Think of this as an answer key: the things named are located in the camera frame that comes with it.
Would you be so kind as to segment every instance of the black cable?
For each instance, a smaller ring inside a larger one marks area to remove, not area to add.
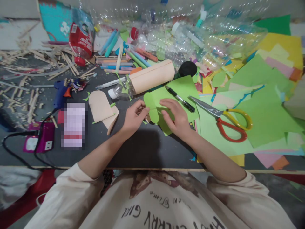
[[[29,169],[33,169],[33,170],[44,170],[44,169],[38,169],[38,168],[34,168],[32,166],[30,166],[30,164],[28,164],[24,159],[22,159],[21,157],[19,157],[18,155],[16,155],[15,153],[13,153],[5,144],[6,140],[9,138],[9,137],[15,137],[15,136],[28,136],[28,135],[33,135],[33,136],[37,136],[38,135],[38,140],[37,140],[37,144],[36,144],[36,147],[34,149],[34,157],[39,160],[40,162],[42,162],[43,164],[47,165],[47,166],[50,166],[52,169],[58,169],[58,170],[65,170],[65,169],[62,169],[62,168],[59,168],[59,167],[56,167],[56,166],[53,166],[47,162],[45,162],[44,160],[40,159],[37,155],[37,148],[39,146],[39,143],[40,143],[40,140],[42,138],[42,132],[43,132],[43,126],[44,126],[44,123],[45,121],[50,118],[55,112],[57,111],[57,109],[54,109],[51,114],[49,114],[40,124],[40,128],[39,128],[39,131],[35,130],[35,131],[25,131],[25,132],[22,132],[22,133],[13,133],[13,134],[10,134],[8,136],[6,136],[3,141],[2,141],[2,146],[3,148],[9,153],[11,154],[12,156],[14,156],[16,159],[18,159],[21,163],[23,163],[27,168]]]

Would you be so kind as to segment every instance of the red bottle cap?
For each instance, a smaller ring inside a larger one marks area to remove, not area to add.
[[[79,66],[86,66],[86,61],[81,57],[74,57],[74,62]]]
[[[133,40],[137,40],[139,37],[139,30],[135,27],[131,28],[130,36]]]

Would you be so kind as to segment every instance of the yellow scissor handle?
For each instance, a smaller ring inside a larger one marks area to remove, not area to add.
[[[247,127],[242,126],[232,115],[230,115],[229,112],[236,112],[241,114],[247,121]],[[227,109],[223,111],[223,115],[226,116],[234,125],[245,131],[251,130],[253,127],[252,119],[250,118],[250,116],[240,109]]]

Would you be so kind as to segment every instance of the red scissor handle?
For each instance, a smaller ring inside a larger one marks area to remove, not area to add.
[[[230,123],[227,123],[227,122],[223,121],[221,118],[216,119],[216,121],[217,121],[217,123],[216,123],[216,124],[217,124],[217,127],[218,127],[218,129],[219,129],[221,135],[222,135],[225,139],[227,139],[228,141],[230,141],[230,142],[243,142],[243,141],[245,141],[245,140],[247,139],[247,137],[248,137],[248,136],[247,136],[247,133],[246,133],[243,129],[240,129],[240,128],[237,127],[237,126],[234,126],[234,125],[232,125],[232,124],[230,124]],[[239,133],[241,134],[241,138],[240,138],[240,139],[237,139],[237,140],[231,139],[231,138],[225,133],[225,131],[224,131],[222,125],[227,126],[227,127],[231,128],[231,129],[234,129],[234,130],[236,130],[237,132],[239,132]]]

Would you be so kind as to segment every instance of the sleeve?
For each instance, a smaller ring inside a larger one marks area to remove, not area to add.
[[[282,206],[268,196],[269,190],[246,173],[235,183],[209,177],[207,188],[250,228],[295,228]]]
[[[75,164],[56,179],[25,229],[78,228],[100,199],[103,186]]]

